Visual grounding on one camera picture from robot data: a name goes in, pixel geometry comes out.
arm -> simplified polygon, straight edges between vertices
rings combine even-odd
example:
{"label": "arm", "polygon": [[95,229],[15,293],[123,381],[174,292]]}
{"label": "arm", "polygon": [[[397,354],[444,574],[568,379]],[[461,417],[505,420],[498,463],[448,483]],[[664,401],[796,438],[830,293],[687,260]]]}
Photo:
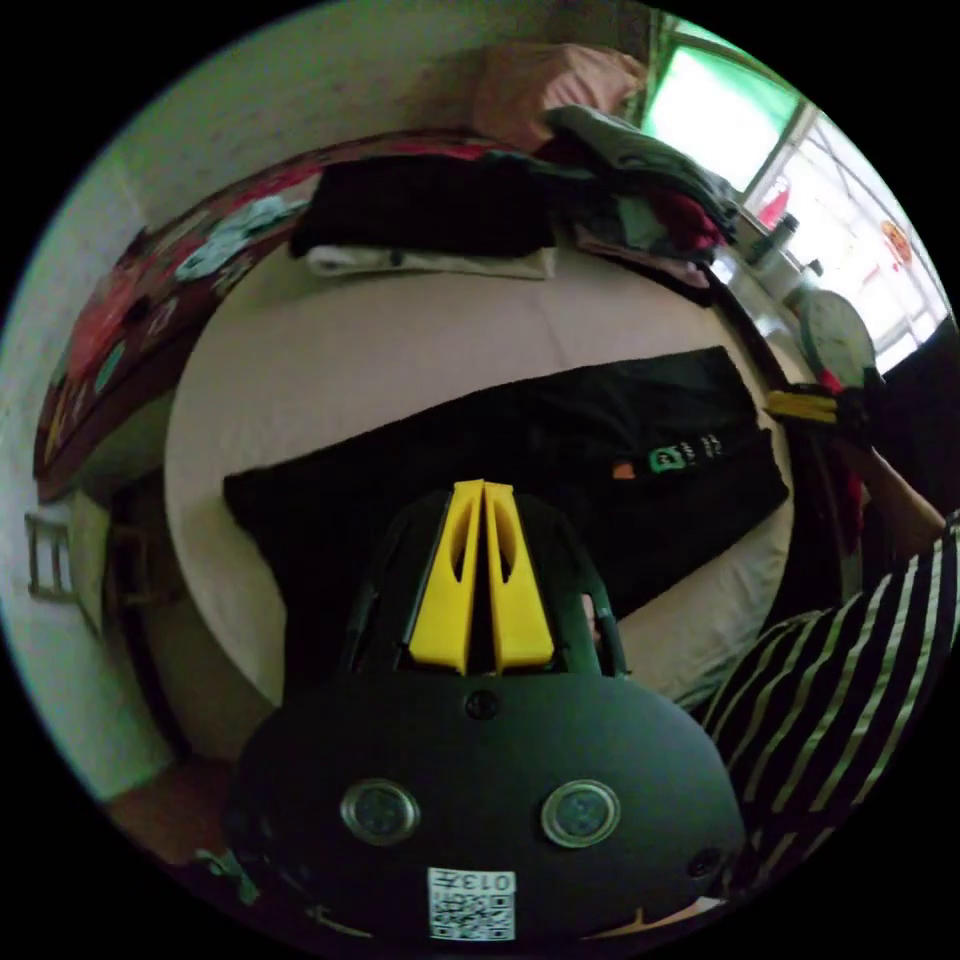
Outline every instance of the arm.
{"label": "arm", "polygon": [[887,463],[876,450],[866,452],[843,440],[834,446],[847,466],[863,481],[898,555],[909,559],[929,550],[943,535],[946,520]]}

black clothing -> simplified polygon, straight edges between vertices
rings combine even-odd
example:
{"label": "black clothing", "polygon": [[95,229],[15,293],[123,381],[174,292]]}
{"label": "black clothing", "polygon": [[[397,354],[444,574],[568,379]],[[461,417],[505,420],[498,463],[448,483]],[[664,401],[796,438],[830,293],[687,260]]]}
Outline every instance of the black clothing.
{"label": "black clothing", "polygon": [[[636,479],[613,478],[622,462]],[[770,433],[722,347],[492,387],[229,476],[227,505],[287,607],[285,696],[334,668],[354,592],[395,514],[471,479],[562,510],[620,617],[787,497]]]}

white bed sheet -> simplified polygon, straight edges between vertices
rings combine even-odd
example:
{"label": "white bed sheet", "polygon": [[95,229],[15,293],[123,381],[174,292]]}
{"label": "white bed sheet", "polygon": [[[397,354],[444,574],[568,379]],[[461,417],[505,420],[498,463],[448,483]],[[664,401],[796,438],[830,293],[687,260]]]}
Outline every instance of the white bed sheet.
{"label": "white bed sheet", "polygon": [[[726,347],[759,408],[760,376],[717,312],[573,249],[560,250],[549,281],[321,280],[277,250],[210,321],[171,415],[167,512],[202,616],[242,673],[279,704],[285,610],[269,568],[223,502],[227,474],[494,384],[713,345]],[[762,412],[760,420],[773,430],[792,490],[783,432]],[[633,678],[682,701],[705,671],[745,649],[779,588],[792,522],[791,497],[720,557],[625,616]]]}

wall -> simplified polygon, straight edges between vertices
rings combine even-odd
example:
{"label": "wall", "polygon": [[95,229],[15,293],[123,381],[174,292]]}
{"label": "wall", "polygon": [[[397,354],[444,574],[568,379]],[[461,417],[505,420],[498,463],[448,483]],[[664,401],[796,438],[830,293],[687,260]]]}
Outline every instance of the wall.
{"label": "wall", "polygon": [[627,0],[347,0],[247,37],[167,90],[119,148],[156,228],[306,150],[390,130],[468,124],[482,50],[580,41],[646,56]]}
{"label": "wall", "polygon": [[[142,225],[161,226],[271,163],[388,130],[466,124],[489,44],[578,40],[642,56],[639,9],[626,0],[326,4],[201,64],[87,171],[36,251],[0,346],[0,609],[44,722],[97,797],[136,786],[171,759],[122,649],[90,637],[75,609],[38,604],[26,590],[34,430],[97,279]],[[151,429],[136,451],[119,442],[101,451],[100,479],[130,469],[133,453],[137,471],[153,464],[166,403],[145,413]]]}
{"label": "wall", "polygon": [[[9,649],[47,730],[105,799],[172,759],[122,647],[95,640],[79,611],[27,593],[24,514],[37,511],[33,437],[77,310],[142,226],[116,151],[87,171],[24,276],[0,342],[0,611]],[[45,516],[65,518],[64,508]]]}

white towel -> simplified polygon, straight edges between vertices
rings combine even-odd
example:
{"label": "white towel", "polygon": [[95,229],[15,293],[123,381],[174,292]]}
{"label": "white towel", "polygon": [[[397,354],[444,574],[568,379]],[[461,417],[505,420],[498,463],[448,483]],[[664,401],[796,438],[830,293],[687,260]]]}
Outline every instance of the white towel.
{"label": "white towel", "polygon": [[554,275],[556,247],[543,247],[515,260],[502,257],[460,257],[386,247],[313,247],[307,267],[318,277],[357,273],[399,273],[406,270],[433,273],[474,273],[494,277],[547,280]]}

